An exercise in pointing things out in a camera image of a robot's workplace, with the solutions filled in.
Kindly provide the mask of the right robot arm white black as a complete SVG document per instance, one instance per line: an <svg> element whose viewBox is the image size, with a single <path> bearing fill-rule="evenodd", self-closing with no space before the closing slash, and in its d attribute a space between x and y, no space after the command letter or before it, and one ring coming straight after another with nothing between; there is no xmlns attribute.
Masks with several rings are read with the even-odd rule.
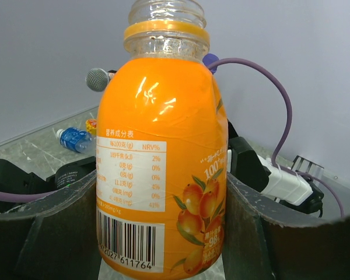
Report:
<svg viewBox="0 0 350 280"><path fill-rule="evenodd" d="M228 123L229 151L232 153L232 163L229 165L231 174L242 183L262 191L269 182L271 171L260 162L254 149L238 136L231 122ZM96 169L96 157L90 152L82 152L83 159L74 160L62 165L54 174L43 179L34 172L26 172L6 159L0 159L0 212L6 212L23 204L20 197L48 193L66 187L85 177Z"/></svg>

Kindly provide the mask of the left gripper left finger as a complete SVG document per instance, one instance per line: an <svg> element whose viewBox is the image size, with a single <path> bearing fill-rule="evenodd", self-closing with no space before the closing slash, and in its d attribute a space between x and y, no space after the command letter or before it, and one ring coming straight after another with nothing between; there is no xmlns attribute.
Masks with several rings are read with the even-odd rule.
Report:
<svg viewBox="0 0 350 280"><path fill-rule="evenodd" d="M97 279L96 172L0 213L0 279Z"/></svg>

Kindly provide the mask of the orange bottle with barcode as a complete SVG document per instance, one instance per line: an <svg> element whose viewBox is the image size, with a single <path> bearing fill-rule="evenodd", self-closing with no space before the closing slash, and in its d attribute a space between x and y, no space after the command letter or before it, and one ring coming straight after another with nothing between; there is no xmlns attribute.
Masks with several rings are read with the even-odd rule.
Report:
<svg viewBox="0 0 350 280"><path fill-rule="evenodd" d="M97 240L134 279L186 279L225 238L228 120L195 1L136 1L97 114Z"/></svg>

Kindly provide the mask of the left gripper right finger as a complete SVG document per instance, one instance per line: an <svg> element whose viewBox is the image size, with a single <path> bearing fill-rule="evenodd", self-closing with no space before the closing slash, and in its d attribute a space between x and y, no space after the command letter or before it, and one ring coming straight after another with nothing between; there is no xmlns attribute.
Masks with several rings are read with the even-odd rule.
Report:
<svg viewBox="0 0 350 280"><path fill-rule="evenodd" d="M226 279L350 279L350 216L287 208L227 175Z"/></svg>

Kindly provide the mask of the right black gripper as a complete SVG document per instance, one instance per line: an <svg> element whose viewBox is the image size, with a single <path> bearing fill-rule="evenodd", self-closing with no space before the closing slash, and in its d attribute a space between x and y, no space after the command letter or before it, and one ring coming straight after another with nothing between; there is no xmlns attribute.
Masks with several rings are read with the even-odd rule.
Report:
<svg viewBox="0 0 350 280"><path fill-rule="evenodd" d="M265 167L255 150L239 136L228 120L228 150L231 150L230 171L243 184L261 193L269 183L271 172Z"/></svg>

